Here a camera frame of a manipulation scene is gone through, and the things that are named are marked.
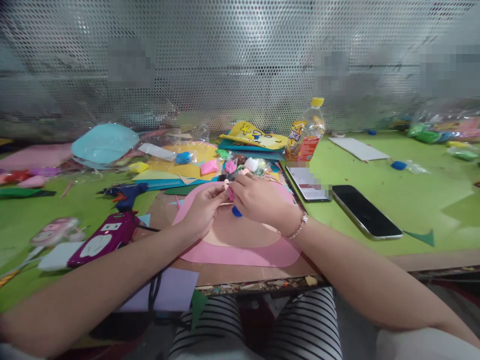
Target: glue gun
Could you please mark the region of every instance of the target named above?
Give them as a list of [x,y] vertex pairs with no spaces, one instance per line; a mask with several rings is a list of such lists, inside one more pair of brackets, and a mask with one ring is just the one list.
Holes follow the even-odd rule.
[[137,196],[143,194],[148,189],[149,185],[146,182],[140,182],[138,184],[114,185],[103,189],[98,194],[116,196],[113,200],[114,203],[117,203],[115,207],[119,212],[126,213],[133,210]]

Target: yellow bottle cap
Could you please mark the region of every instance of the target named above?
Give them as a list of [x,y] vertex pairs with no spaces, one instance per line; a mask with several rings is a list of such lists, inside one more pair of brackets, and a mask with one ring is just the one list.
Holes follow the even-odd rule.
[[324,104],[324,100],[325,99],[323,97],[314,97],[313,99],[311,99],[310,106],[319,108]]

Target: star shape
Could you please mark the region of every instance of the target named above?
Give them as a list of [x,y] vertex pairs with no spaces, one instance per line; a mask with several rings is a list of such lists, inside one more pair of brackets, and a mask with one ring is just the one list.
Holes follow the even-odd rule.
[[247,135],[247,133],[251,133],[250,125],[247,125],[246,123],[243,124],[243,127],[241,127],[240,130],[243,131],[243,135]]

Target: forearm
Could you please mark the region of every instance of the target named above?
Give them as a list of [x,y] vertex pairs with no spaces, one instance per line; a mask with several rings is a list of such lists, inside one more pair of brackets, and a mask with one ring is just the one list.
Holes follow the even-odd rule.
[[56,355],[195,240],[178,224],[79,267],[7,311],[2,318],[4,335],[34,356]]
[[480,347],[463,321],[426,286],[358,241],[312,218],[295,241],[345,300],[381,327],[433,327]]

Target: metal mesh wall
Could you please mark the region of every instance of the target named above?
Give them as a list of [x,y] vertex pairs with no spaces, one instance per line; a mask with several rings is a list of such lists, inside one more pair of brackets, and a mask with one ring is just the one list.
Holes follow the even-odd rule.
[[479,14],[476,0],[7,2],[0,136],[238,120],[285,134],[314,96],[329,130],[374,127],[426,100],[430,46],[480,44]]

